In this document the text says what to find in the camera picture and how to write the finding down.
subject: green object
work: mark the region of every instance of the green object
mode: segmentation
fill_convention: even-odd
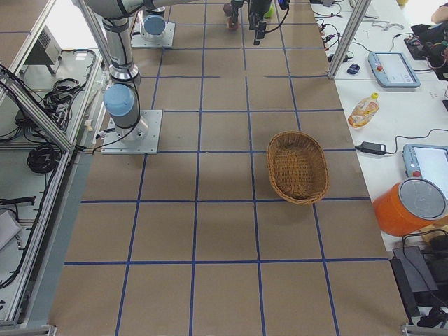
[[[265,19],[270,19],[272,14],[274,14],[274,5],[271,5],[269,10],[265,13]]]

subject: round metal lid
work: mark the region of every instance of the round metal lid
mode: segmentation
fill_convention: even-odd
[[[413,215],[435,219],[445,212],[447,201],[442,191],[423,178],[409,178],[401,183],[398,191],[401,202]]]

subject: person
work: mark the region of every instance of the person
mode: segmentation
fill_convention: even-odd
[[[441,5],[441,7],[434,12],[431,16],[431,21],[434,23],[448,21],[448,2],[445,5]]]

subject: orange bucket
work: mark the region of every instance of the orange bucket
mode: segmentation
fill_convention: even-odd
[[[381,230],[399,237],[434,223],[446,206],[442,191],[423,178],[397,183],[373,202]]]

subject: bottle with yellow cap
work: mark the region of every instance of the bottle with yellow cap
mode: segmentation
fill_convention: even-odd
[[[362,127],[373,118],[379,109],[378,94],[373,92],[370,97],[361,100],[349,116],[349,124],[355,128]]]

